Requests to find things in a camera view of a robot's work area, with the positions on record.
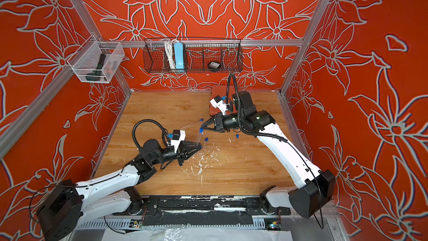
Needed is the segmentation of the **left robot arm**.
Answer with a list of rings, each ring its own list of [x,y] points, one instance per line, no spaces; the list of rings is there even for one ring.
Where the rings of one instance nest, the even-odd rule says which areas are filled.
[[[144,123],[152,123],[161,130],[162,142],[156,139],[149,139],[143,145],[138,142],[136,131]],[[137,122],[132,129],[132,139],[139,153],[120,170],[78,183],[67,179],[49,187],[50,195],[35,213],[29,214],[32,220],[38,221],[45,240],[59,241],[77,226],[109,214],[138,214],[146,206],[136,186],[157,172],[155,166],[165,169],[173,161],[183,165],[202,149],[199,142],[186,140],[184,130],[169,133],[153,119]]]

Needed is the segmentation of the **orange tool case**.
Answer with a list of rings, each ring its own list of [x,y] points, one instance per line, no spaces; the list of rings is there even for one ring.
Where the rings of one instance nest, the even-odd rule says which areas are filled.
[[[228,96],[228,103],[233,105],[232,110],[228,111],[226,108],[226,96]],[[209,114],[214,116],[218,113],[231,114],[236,113],[236,104],[234,102],[235,89],[232,86],[227,87],[226,85],[214,85],[211,91],[210,110]]]

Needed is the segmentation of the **dark green tool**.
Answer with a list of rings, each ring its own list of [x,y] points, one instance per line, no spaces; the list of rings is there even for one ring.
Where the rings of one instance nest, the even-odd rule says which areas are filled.
[[[87,81],[100,81],[105,58],[106,54],[101,53],[95,70],[85,76]]]

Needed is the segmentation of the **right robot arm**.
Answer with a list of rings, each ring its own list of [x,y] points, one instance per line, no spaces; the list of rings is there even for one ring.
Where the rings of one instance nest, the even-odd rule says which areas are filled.
[[[219,113],[202,124],[202,130],[218,133],[238,130],[258,139],[286,169],[295,186],[294,189],[278,186],[265,189],[260,194],[261,209],[270,213],[273,209],[290,208],[304,219],[314,218],[323,229],[322,208],[333,199],[336,185],[332,172],[323,171],[312,163],[286,137],[266,110],[257,110],[250,93],[238,89],[233,73],[227,78],[226,88],[234,88],[234,94],[211,99],[211,106]]]

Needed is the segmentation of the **small black device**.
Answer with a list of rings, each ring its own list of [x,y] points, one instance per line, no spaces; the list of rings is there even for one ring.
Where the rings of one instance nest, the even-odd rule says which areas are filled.
[[[218,71],[221,69],[221,63],[217,61],[211,61],[208,63],[208,70],[210,71]]]

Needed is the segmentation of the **light blue box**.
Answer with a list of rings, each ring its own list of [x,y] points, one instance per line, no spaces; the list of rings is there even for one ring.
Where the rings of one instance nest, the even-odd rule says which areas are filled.
[[[174,52],[175,52],[176,69],[179,72],[180,71],[183,72],[185,69],[183,43],[180,43],[180,42],[174,43]]]

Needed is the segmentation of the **glass test tube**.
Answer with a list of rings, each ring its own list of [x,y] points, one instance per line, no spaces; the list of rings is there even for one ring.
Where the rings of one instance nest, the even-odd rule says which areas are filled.
[[[200,143],[202,136],[203,136],[203,132],[199,132],[195,140],[196,144]]]
[[[194,125],[200,125],[200,123],[201,123],[201,120],[199,119],[197,121],[194,121],[194,122],[192,122],[192,123],[190,123],[188,125],[185,125],[185,126],[181,127],[180,130],[185,130],[186,128],[192,127]]]

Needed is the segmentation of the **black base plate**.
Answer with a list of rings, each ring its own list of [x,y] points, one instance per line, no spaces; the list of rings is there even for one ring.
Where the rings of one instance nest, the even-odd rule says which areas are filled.
[[[145,196],[135,215],[114,213],[133,227],[207,226],[268,229],[268,224],[291,215],[285,207],[274,208],[258,196]]]

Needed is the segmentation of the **clear acrylic box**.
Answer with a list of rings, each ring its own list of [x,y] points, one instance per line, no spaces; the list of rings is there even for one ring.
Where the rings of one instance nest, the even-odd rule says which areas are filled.
[[[86,75],[95,70],[100,54],[106,54],[100,81],[87,81]],[[67,64],[74,74],[83,83],[108,84],[118,70],[125,57],[123,46],[120,42],[99,41],[91,35],[84,43],[67,59]]]

